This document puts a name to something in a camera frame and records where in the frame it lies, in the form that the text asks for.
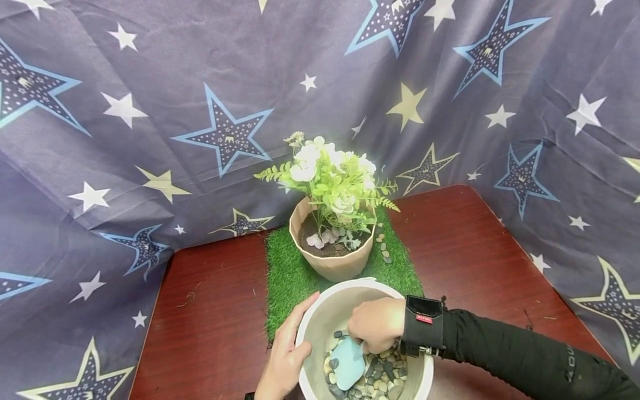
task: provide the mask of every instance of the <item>wooden table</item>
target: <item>wooden table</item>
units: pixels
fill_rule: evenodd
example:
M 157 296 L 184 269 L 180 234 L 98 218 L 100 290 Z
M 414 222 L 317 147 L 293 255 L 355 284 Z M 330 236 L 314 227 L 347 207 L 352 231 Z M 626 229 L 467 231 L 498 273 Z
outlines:
M 397 204 L 402 213 L 390 213 L 393 227 L 428 296 L 446 295 L 449 308 L 521 327 L 529 324 L 526 310 L 535 331 L 610 359 L 471 187 L 451 186 Z M 255 389 L 268 355 L 265 236 L 174 256 L 131 399 L 235 400 Z M 429 398 L 526 397 L 478 368 L 437 358 Z

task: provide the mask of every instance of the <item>artificial grass mat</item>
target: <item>artificial grass mat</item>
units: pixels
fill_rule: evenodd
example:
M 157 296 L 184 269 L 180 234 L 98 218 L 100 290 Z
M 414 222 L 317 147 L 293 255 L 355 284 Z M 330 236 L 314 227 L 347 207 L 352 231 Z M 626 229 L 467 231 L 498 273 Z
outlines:
M 373 276 L 378 282 L 393 287 L 403 295 L 422 296 L 422 284 L 415 274 L 409 254 L 396 236 L 389 222 L 387 211 L 376 211 L 378 222 L 374 238 L 380 233 L 385 235 L 391 263 L 385 264 L 380 244 L 374 240 L 367 266 L 354 279 Z M 266 331 L 269 343 L 273 341 L 276 329 L 299 302 L 316 291 L 335 285 L 316 273 L 298 251 L 289 234 L 289 226 L 274 230 L 266 239 L 267 262 L 267 321 Z

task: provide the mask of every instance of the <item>potted plant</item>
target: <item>potted plant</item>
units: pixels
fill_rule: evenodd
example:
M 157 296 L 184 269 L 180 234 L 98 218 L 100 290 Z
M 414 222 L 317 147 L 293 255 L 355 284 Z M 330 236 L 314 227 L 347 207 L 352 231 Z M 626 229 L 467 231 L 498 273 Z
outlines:
M 367 264 L 376 208 L 382 205 L 400 211 L 386 197 L 397 185 L 376 182 L 376 166 L 366 154 L 336 150 L 321 136 L 305 141 L 302 132 L 295 132 L 285 141 L 293 149 L 293 161 L 254 177 L 305 194 L 289 220 L 298 250 L 332 282 L 352 279 Z

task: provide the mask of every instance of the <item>black wristband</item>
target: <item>black wristband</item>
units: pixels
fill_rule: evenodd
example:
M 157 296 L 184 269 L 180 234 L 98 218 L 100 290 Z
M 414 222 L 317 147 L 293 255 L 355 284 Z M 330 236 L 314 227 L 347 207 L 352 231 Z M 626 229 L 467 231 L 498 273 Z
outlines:
M 444 350 L 443 335 L 442 302 L 407 296 L 401 352 L 418 357 L 421 350 L 428 353 L 433 353 L 432 349 Z

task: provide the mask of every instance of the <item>beige geometric pot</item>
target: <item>beige geometric pot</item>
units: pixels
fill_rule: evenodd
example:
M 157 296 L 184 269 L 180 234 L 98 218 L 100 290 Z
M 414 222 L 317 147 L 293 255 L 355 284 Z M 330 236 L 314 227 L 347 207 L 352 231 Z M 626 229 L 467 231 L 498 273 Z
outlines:
M 293 214 L 289 219 L 289 234 L 296 243 L 296 247 L 320 276 L 325 277 L 331 282 L 343 282 L 353 279 L 361 273 L 367 265 L 367 260 L 373 247 L 373 235 L 369 236 L 367 241 L 360 246 L 358 250 L 347 255 L 340 257 L 315 256 L 303 250 L 298 240 L 298 232 L 300 231 L 302 223 L 314 209 L 316 209 L 316 207 L 312 207 L 312 205 L 309 204 L 309 198 L 305 197 L 298 203 L 295 210 L 293 210 Z

